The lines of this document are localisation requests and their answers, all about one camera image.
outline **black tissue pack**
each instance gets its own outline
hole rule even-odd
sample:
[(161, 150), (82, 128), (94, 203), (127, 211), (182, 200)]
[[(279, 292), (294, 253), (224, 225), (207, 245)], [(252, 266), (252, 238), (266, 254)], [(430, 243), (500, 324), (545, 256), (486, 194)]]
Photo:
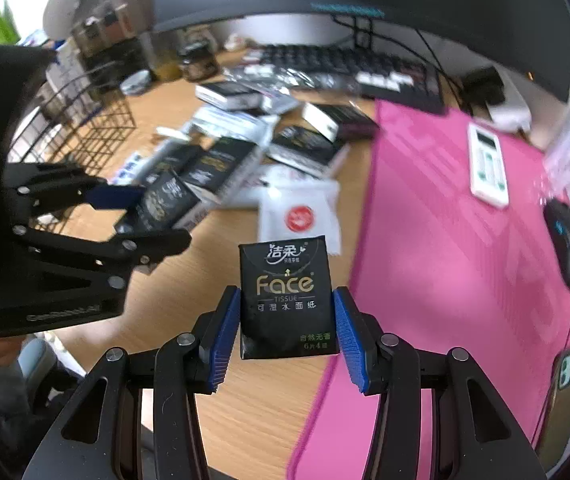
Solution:
[(325, 237), (239, 249), (241, 359), (338, 353)]

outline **remote control screen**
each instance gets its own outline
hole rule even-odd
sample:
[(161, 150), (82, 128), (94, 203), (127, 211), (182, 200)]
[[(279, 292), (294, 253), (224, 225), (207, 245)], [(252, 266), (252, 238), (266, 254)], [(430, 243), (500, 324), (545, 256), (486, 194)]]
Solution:
[(490, 139), (488, 136), (485, 136), (480, 132), (476, 132), (476, 137), (478, 137), (478, 140), (480, 140), (483, 144), (486, 144), (486, 145), (490, 146), (491, 148), (496, 149), (496, 145), (494, 143), (494, 140)]

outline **black wire basket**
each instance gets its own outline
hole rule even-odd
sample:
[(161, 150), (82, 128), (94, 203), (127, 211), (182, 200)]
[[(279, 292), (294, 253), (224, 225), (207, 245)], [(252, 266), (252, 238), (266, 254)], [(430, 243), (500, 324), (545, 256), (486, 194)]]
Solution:
[[(69, 78), (55, 94), (34, 102), (10, 144), (8, 162), (77, 164), (98, 175), (136, 129), (110, 62)], [(60, 233), (74, 208), (31, 220), (31, 227)]]

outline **keyboard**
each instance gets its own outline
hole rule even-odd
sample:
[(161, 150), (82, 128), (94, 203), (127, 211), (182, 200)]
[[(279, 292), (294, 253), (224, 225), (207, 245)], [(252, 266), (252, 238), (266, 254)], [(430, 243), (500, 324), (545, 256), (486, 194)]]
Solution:
[(311, 76), (353, 76), (364, 97), (445, 113), (439, 74), (433, 66), (366, 49), (334, 46), (267, 44), (257, 52), (259, 66), (288, 68)]

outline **pink desk mat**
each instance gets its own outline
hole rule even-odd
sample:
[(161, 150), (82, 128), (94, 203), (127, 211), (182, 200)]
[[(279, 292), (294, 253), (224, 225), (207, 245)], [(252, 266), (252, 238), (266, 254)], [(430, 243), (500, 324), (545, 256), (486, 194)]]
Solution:
[[(350, 290), (363, 312), (415, 348), (470, 351), (532, 437), (570, 321), (542, 216), (542, 154), (500, 135), (510, 205), (470, 193), (468, 124), (377, 102), (369, 197)], [(363, 397), (332, 357), (287, 480), (358, 480), (378, 397)], [(423, 391), (418, 478), (429, 477), (431, 395)]]

